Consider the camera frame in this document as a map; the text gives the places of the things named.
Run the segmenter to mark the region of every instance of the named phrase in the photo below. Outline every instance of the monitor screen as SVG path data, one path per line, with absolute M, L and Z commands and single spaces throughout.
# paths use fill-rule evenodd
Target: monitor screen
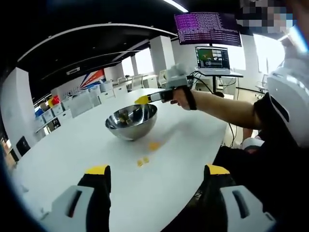
M 227 48 L 195 47 L 198 68 L 230 69 Z
M 175 16 L 180 44 L 226 44 L 241 47 L 233 14 L 190 13 Z

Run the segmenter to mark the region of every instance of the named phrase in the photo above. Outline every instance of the metal bowl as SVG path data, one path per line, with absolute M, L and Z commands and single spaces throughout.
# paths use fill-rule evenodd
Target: metal bowl
M 132 105 L 116 111 L 105 121 L 105 126 L 115 136 L 124 140 L 137 140 L 154 127 L 157 118 L 154 105 Z

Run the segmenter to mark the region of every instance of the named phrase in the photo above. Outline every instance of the white table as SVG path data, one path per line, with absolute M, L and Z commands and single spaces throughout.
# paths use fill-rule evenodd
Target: white table
M 109 164 L 112 172 L 111 232 L 159 232 L 186 206 L 224 139 L 226 123 L 200 111 L 155 102 L 154 128 L 135 142 L 122 141 L 105 119 L 145 94 L 138 89 L 111 99 L 69 121 L 39 141 L 19 161 L 15 176 L 45 210 L 85 170 Z M 150 151 L 150 142 L 160 142 Z M 142 167 L 137 161 L 147 156 Z

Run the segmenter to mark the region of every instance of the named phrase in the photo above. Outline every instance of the black sleeve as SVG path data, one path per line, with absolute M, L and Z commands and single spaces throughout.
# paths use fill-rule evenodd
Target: black sleeve
M 262 135 L 264 141 L 284 144 L 284 142 L 294 143 L 283 119 L 277 113 L 271 102 L 269 93 L 254 104 L 254 111 L 262 122 Z

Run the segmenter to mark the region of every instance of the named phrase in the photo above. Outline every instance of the yellow food piece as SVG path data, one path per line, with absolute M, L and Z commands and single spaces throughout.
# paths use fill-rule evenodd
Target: yellow food piece
M 156 151 L 157 149 L 159 149 L 160 147 L 160 143 L 149 143 L 149 149 L 151 151 Z
M 215 165 L 211 165 L 211 164 L 207 164 L 207 166 L 209 167 L 209 170 L 211 172 L 211 175 L 220 175 L 220 174 L 229 174 L 230 172 L 220 166 L 215 166 Z
M 103 166 L 96 166 L 93 168 L 88 169 L 85 174 L 92 174 L 92 175 L 104 175 L 105 169 L 108 165 Z
M 143 158 L 143 161 L 144 161 L 144 163 L 149 163 L 148 157 L 144 157 L 144 158 Z
M 139 166 L 139 167 L 143 166 L 143 161 L 138 160 L 138 161 L 137 161 L 137 166 Z
M 149 103 L 148 95 L 138 98 L 134 103 L 138 105 L 148 104 Z

